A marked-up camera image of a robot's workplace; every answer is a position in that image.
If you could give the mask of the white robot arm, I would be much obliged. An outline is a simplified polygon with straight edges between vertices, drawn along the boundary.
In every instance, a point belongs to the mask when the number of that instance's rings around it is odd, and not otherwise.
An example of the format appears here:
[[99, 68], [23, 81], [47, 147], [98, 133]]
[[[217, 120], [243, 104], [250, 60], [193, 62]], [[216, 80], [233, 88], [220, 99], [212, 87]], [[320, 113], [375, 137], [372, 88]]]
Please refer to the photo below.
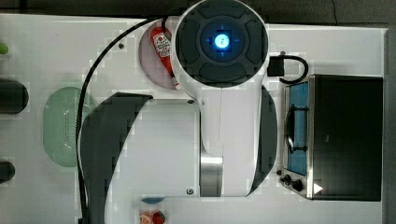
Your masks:
[[262, 82], [270, 62], [263, 19], [239, 0], [201, 0], [180, 17], [170, 63], [179, 87], [199, 108], [191, 157], [165, 151], [154, 179], [120, 154], [146, 94], [117, 92], [84, 119], [78, 148], [87, 205], [78, 224], [127, 224], [140, 203], [166, 198], [247, 197], [264, 180], [263, 145], [276, 132], [273, 100]]

